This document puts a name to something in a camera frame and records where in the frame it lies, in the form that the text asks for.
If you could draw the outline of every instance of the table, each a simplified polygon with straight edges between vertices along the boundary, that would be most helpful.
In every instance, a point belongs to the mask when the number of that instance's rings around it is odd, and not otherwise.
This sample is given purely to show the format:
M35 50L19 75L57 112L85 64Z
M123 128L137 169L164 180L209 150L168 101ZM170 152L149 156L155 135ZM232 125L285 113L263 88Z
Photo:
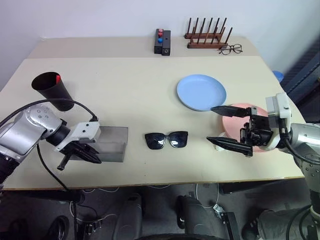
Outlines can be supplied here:
M53 152L46 141L40 143L48 167L70 188L301 178L293 157L278 150L251 158L216 151L206 137L223 132L222 117L211 111L193 111L177 97L181 78L205 74L224 85L226 105L251 103L266 108L265 98L283 89L254 46L243 37L233 37L230 44L241 43L243 54L221 56L215 50L187 49L187 42L182 37L172 38L171 56L166 57L153 54L152 37L47 39L22 62L1 91L0 117L43 99L31 88L31 82L41 73L54 71L61 75L73 99L89 107L102 126L128 127L123 163L70 161L59 171L63 155ZM293 102L291 107L292 121L304 123ZM68 126L90 118L77 106L65 113L55 112ZM166 144L161 150L150 150L146 146L145 133L173 131L189 132L185 148ZM33 150L7 179L4 189L61 186Z

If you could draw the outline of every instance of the blue plate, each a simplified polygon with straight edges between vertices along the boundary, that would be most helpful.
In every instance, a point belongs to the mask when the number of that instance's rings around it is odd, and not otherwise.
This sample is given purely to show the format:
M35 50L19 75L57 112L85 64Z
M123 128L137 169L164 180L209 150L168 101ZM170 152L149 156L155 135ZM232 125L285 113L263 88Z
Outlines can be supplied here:
M227 98L227 92L219 81L202 74L184 77L176 91L181 102L196 111L210 111L210 108L223 105Z

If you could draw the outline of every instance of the sunglasses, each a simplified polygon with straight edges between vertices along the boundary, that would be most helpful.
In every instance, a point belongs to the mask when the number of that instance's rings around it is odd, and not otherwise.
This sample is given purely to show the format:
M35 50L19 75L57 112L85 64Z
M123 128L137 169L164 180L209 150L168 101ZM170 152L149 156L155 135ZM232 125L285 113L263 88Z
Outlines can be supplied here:
M148 148L152 150L162 149L165 145L166 139L170 140L170 144L174 148L183 148L187 145L188 132L174 131L169 135L159 132L147 133L144 135Z

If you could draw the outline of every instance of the pink plate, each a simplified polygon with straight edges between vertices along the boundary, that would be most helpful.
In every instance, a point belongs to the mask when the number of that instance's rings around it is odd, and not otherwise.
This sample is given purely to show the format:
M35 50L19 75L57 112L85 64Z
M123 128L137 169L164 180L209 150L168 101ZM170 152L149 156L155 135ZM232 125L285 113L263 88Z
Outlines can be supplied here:
M249 108L252 107L252 104L249 103L236 103L232 104L234 107L239 107L239 108ZM258 115L261 116L268 116L268 113L266 110L257 107ZM222 117L222 125L224 128L224 131L228 138L236 139L238 142L240 141L240 129L244 127L245 123L249 122L250 117L246 116L244 118L242 117L228 117L228 116L223 116ZM253 147L253 151L256 153L263 153L265 152L264 150L260 149L258 146Z

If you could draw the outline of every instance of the eyeglasses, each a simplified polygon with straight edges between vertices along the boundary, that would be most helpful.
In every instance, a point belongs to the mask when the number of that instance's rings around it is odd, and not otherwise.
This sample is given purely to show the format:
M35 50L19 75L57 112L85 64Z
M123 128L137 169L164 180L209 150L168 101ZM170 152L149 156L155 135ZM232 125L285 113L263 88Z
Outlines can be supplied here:
M228 55L231 53L231 50L236 54L242 53L242 46L240 44L235 45L225 45L219 48L219 54Z
M170 144L174 148L183 148L187 145L188 132L174 131L169 135L159 132L147 133L144 135L148 148L152 150L162 149L165 145L166 139L170 140Z

